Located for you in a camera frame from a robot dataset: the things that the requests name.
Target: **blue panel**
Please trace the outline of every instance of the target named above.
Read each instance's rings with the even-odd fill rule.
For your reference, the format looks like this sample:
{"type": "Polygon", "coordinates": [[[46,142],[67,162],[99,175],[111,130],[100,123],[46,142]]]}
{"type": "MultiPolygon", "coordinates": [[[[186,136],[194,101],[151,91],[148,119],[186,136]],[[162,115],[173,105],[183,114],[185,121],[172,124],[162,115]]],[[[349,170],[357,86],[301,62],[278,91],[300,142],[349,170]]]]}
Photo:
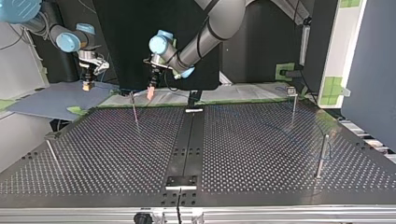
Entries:
{"type": "Polygon", "coordinates": [[[95,35],[95,28],[88,23],[78,23],[76,29],[88,34],[95,35]]]}
{"type": "Polygon", "coordinates": [[[34,18],[42,0],[0,0],[0,21],[24,23],[34,18]]]}
{"type": "Polygon", "coordinates": [[[157,35],[163,35],[170,40],[173,40],[173,37],[174,37],[173,34],[163,31],[163,30],[159,30],[157,35]]]}
{"type": "Polygon", "coordinates": [[[168,40],[163,35],[155,35],[150,39],[148,45],[151,52],[161,55],[168,48],[168,40]]]}
{"type": "Polygon", "coordinates": [[[56,44],[64,52],[75,52],[79,50],[81,42],[72,33],[62,33],[56,37],[56,44]]]}
{"type": "Polygon", "coordinates": [[[182,73],[181,74],[181,76],[183,77],[183,78],[187,78],[187,77],[189,77],[191,74],[192,74],[192,72],[195,70],[195,67],[192,67],[192,68],[190,68],[189,70],[187,70],[187,71],[185,71],[184,73],[182,73]]]}

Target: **black cable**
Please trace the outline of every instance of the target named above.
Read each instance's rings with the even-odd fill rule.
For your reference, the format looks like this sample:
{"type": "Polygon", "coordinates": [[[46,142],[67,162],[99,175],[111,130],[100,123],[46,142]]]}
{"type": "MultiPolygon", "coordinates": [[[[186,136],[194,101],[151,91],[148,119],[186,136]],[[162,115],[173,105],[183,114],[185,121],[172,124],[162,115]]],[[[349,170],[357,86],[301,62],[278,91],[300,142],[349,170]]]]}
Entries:
{"type": "Polygon", "coordinates": [[[166,74],[168,73],[168,69],[166,69],[164,72],[163,72],[163,79],[165,80],[165,84],[166,84],[166,87],[169,89],[169,91],[178,91],[178,88],[176,88],[175,90],[172,90],[172,88],[168,85],[168,80],[167,80],[167,78],[166,78],[166,74]]]}
{"type": "Polygon", "coordinates": [[[9,49],[9,48],[11,48],[12,46],[18,44],[18,42],[20,42],[20,41],[22,40],[23,35],[24,35],[24,30],[22,30],[22,33],[21,33],[20,37],[19,37],[14,43],[12,43],[12,44],[10,44],[10,45],[8,45],[8,46],[5,46],[5,47],[0,48],[0,50],[9,49]]]}

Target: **gray sheet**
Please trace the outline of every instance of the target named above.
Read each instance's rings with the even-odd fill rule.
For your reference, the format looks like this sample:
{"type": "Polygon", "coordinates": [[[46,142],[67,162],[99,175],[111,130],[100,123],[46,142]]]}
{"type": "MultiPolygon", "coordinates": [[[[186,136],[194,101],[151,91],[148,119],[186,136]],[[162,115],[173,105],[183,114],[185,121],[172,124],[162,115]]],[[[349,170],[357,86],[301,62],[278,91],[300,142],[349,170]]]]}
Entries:
{"type": "Polygon", "coordinates": [[[79,106],[86,110],[102,103],[110,96],[115,86],[96,83],[96,88],[83,91],[81,82],[57,83],[39,91],[7,108],[15,113],[34,115],[51,119],[74,120],[78,115],[67,111],[67,107],[79,106]]]}

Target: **metal plate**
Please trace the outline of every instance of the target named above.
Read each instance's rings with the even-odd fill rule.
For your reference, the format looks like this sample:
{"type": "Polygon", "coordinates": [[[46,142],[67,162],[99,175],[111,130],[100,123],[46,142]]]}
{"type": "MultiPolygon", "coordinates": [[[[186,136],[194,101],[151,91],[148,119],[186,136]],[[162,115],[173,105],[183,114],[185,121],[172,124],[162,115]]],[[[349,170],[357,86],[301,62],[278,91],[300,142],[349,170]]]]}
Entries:
{"type": "Polygon", "coordinates": [[[201,122],[202,178],[187,192],[189,206],[396,203],[396,166],[362,149],[322,110],[299,104],[293,115],[289,103],[211,105],[201,122]],[[325,133],[330,153],[316,179],[325,133]]]}
{"type": "Polygon", "coordinates": [[[0,175],[0,207],[161,206],[182,108],[94,110],[0,175]]]}

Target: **black backdrop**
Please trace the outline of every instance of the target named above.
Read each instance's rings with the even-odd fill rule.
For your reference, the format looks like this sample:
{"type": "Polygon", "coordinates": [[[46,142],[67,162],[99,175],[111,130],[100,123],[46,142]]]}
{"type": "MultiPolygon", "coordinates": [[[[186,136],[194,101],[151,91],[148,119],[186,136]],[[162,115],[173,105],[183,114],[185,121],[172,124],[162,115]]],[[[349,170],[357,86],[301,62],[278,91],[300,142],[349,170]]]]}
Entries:
{"type": "MultiPolygon", "coordinates": [[[[150,54],[149,40],[162,29],[173,33],[177,47],[184,48],[199,32],[204,12],[187,0],[94,0],[107,47],[113,59],[120,87],[143,90],[149,83],[149,69],[143,59],[150,54]]],[[[170,86],[181,90],[214,90],[219,85],[219,48],[196,65],[188,78],[170,86]]]]}
{"type": "MultiPolygon", "coordinates": [[[[182,49],[198,33],[204,12],[193,0],[93,0],[111,53],[120,86],[143,90],[149,70],[149,39],[159,29],[172,32],[182,49]]],[[[191,77],[174,81],[182,90],[214,90],[219,70],[234,83],[275,81],[276,65],[298,63],[301,27],[269,0],[257,0],[247,8],[238,34],[209,53],[191,77]]]]}

